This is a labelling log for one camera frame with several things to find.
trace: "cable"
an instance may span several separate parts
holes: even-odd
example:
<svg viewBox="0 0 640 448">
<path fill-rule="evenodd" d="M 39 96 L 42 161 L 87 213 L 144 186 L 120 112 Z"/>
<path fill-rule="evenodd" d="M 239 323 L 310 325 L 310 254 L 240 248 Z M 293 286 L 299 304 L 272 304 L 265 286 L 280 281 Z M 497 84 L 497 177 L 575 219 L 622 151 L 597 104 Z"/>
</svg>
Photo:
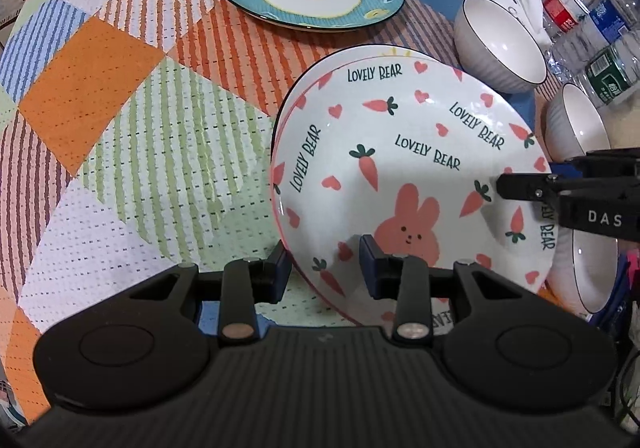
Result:
<svg viewBox="0 0 640 448">
<path fill-rule="evenodd" d="M 618 396 L 620 399 L 620 404 L 622 405 L 622 410 L 625 412 L 625 415 L 628 415 L 631 418 L 631 420 L 636 424 L 636 426 L 640 429 L 640 419 L 638 419 L 636 417 L 636 414 L 634 414 L 631 411 L 631 408 L 629 407 L 628 403 L 626 402 L 625 399 L 623 399 L 623 392 L 622 392 L 622 384 L 624 383 L 626 375 L 629 372 L 629 368 L 631 368 L 631 365 L 633 365 L 636 359 L 638 358 L 640 358 L 640 351 L 635 352 L 625 362 L 625 365 L 622 367 L 622 370 L 620 370 L 620 374 L 618 375 Z"/>
</svg>

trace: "carrot illustration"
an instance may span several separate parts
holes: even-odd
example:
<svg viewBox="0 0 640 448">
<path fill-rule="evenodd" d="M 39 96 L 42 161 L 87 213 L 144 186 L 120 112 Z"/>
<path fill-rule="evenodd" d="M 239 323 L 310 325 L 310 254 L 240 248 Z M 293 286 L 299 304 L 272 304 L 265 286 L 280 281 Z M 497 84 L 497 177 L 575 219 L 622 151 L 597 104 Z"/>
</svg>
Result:
<svg viewBox="0 0 640 448">
<path fill-rule="evenodd" d="M 325 259 L 318 260 L 317 258 L 314 257 L 314 265 L 312 266 L 311 269 L 319 272 L 320 278 L 322 279 L 322 281 L 325 284 L 327 284 L 331 289 L 333 289 L 337 294 L 339 294 L 340 296 L 344 296 L 344 291 L 342 291 L 342 288 L 340 287 L 340 284 L 338 284 L 338 281 L 329 271 L 326 270 Z"/>
<path fill-rule="evenodd" d="M 484 201 L 491 202 L 488 196 L 489 187 L 486 184 L 481 185 L 479 180 L 474 181 L 474 190 L 466 196 L 465 203 L 460 210 L 460 217 L 470 215 L 477 212 Z"/>
<path fill-rule="evenodd" d="M 511 237 L 511 241 L 517 244 L 519 240 L 527 238 L 522 234 L 523 229 L 524 217 L 522 216 L 522 208 L 518 206 L 518 209 L 513 213 L 513 217 L 511 217 L 511 231 L 506 232 L 504 235 Z"/>
<path fill-rule="evenodd" d="M 351 251 L 349 245 L 346 242 L 338 242 L 338 258 L 343 262 L 347 262 L 351 260 L 352 256 L 353 251 Z"/>
<path fill-rule="evenodd" d="M 278 186 L 282 182 L 282 176 L 284 175 L 284 162 L 273 168 L 273 189 L 280 195 L 280 187 Z"/>
<path fill-rule="evenodd" d="M 398 108 L 398 104 L 394 103 L 394 97 L 390 96 L 387 101 L 385 100 L 371 100 L 370 102 L 364 102 L 363 105 L 376 112 L 388 112 L 394 114 L 394 109 Z"/>
<path fill-rule="evenodd" d="M 375 149 L 369 148 L 365 150 L 364 145 L 359 144 L 356 150 L 350 150 L 349 155 L 355 157 L 358 160 L 358 166 L 364 176 L 364 179 L 372 186 L 372 188 L 378 191 L 378 168 L 375 161 L 371 157 L 376 153 Z"/>
<path fill-rule="evenodd" d="M 532 139 L 534 135 L 533 132 L 528 132 L 526 128 L 523 128 L 519 124 L 509 123 L 509 126 L 516 135 L 516 138 L 524 141 L 524 148 L 529 148 L 530 145 L 535 144 L 535 141 Z"/>
</svg>

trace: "plate rim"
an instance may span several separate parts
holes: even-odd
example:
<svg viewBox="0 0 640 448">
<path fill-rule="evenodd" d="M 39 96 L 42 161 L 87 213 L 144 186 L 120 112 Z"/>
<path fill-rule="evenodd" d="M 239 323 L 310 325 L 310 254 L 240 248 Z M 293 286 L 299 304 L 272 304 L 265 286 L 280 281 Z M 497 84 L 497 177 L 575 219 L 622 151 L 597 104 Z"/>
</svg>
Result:
<svg viewBox="0 0 640 448">
<path fill-rule="evenodd" d="M 278 25 L 280 27 L 289 28 L 289 29 L 312 30 L 312 31 L 321 32 L 321 33 L 347 32 L 352 30 L 373 27 L 377 24 L 381 24 L 382 22 L 386 22 L 387 20 L 393 18 L 396 14 L 398 14 L 401 11 L 402 8 L 404 8 L 404 5 L 406 3 L 406 0 L 402 0 L 402 3 L 400 4 L 400 6 L 393 13 L 389 13 L 388 15 L 386 15 L 385 18 L 381 18 L 379 20 L 369 22 L 368 24 L 357 25 L 354 27 L 340 28 L 340 27 L 314 27 L 307 24 L 294 24 L 293 22 L 283 22 L 282 20 L 274 20 L 272 18 L 269 18 L 268 16 L 264 16 L 263 14 L 260 14 L 255 11 L 252 11 L 251 9 L 245 8 L 233 0 L 226 0 L 226 1 L 236 6 L 236 8 L 241 9 L 241 11 L 247 12 L 251 14 L 252 17 L 257 18 L 261 21 L 267 22 L 268 24 Z"/>
<path fill-rule="evenodd" d="M 396 49 L 406 49 L 407 51 L 412 51 L 412 52 L 417 52 L 420 54 L 424 54 L 425 56 L 428 56 L 431 60 L 434 60 L 436 62 L 440 62 L 440 63 L 444 63 L 441 60 L 438 60 L 437 58 L 434 58 L 433 56 L 428 55 L 427 53 L 423 53 L 422 51 L 418 51 L 416 49 L 411 49 L 410 47 L 405 47 L 403 45 L 393 45 L 393 44 L 389 44 L 389 43 L 361 43 L 361 44 L 357 44 L 357 45 L 350 45 L 348 47 L 344 47 L 342 49 L 337 49 L 329 54 L 327 54 L 326 56 L 323 56 L 321 59 L 316 60 L 315 62 L 313 62 L 309 67 L 307 67 L 303 73 L 298 76 L 298 78 L 296 79 L 296 81 L 294 81 L 292 83 L 292 85 L 290 86 L 289 90 L 287 90 L 287 93 L 284 95 L 284 98 L 282 99 L 282 104 L 278 107 L 278 111 L 276 113 L 276 117 L 273 120 L 273 130 L 271 131 L 271 149 L 270 149 L 270 155 L 271 158 L 273 158 L 273 149 L 275 147 L 275 143 L 276 143 L 276 133 L 278 130 L 278 123 L 280 121 L 280 117 L 282 116 L 282 113 L 284 112 L 284 107 L 287 103 L 287 100 L 290 98 L 291 93 L 293 92 L 293 89 L 296 88 L 297 84 L 300 82 L 300 80 L 302 78 L 304 78 L 304 76 L 306 76 L 309 72 L 312 71 L 312 69 L 318 65 L 320 62 L 323 62 L 324 60 L 326 60 L 327 58 L 331 58 L 337 54 L 340 54 L 341 52 L 344 51 L 348 51 L 350 49 L 357 49 L 359 47 L 393 47 Z"/>
</svg>

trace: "striped fabric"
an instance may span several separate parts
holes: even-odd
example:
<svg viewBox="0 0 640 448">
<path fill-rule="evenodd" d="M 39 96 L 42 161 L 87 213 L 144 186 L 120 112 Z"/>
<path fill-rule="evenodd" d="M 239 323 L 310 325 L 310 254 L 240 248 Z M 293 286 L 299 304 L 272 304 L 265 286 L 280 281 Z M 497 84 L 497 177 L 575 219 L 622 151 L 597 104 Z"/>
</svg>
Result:
<svg viewBox="0 0 640 448">
<path fill-rule="evenodd" d="M 164 256 L 210 268 L 218 223 L 270 137 L 269 118 L 165 58 L 78 177 Z"/>
<path fill-rule="evenodd" d="M 546 100 L 551 100 L 562 85 L 552 74 L 547 75 L 546 81 L 536 89 L 536 94 L 540 94 Z"/>
<path fill-rule="evenodd" d="M 213 5 L 214 0 L 108 0 L 97 16 L 166 52 Z"/>
<path fill-rule="evenodd" d="M 16 301 L 71 175 L 18 112 L 0 138 L 0 277 Z"/>
<path fill-rule="evenodd" d="M 216 28 L 225 27 L 224 33 Z M 458 63 L 450 22 L 419 0 L 406 0 L 389 21 L 345 34 L 300 32 L 265 26 L 221 0 L 168 53 L 224 89 L 275 115 L 293 82 L 339 48 L 388 43 Z"/>
<path fill-rule="evenodd" d="M 9 39 L 0 57 L 0 84 L 15 103 L 87 16 L 63 0 L 48 0 Z"/>
</svg>

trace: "table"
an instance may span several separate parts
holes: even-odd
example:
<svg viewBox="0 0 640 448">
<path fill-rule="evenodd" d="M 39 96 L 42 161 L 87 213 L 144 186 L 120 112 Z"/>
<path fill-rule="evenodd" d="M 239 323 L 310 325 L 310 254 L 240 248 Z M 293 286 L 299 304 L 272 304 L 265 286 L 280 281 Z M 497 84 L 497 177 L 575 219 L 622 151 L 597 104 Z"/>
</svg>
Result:
<svg viewBox="0 0 640 448">
<path fill-rule="evenodd" d="M 31 352 L 54 323 L 177 262 L 219 269 L 276 244 L 271 130 L 305 69 L 365 42 L 457 65 L 461 2 L 406 0 L 334 36 L 225 0 L 27 0 L 0 58 L 0 360 L 27 420 L 48 407 Z M 512 102 L 532 123 L 557 88 Z M 258 312 L 264 326 L 347 324 L 296 274 Z M 204 316 L 212 330 L 215 304 Z"/>
</svg>

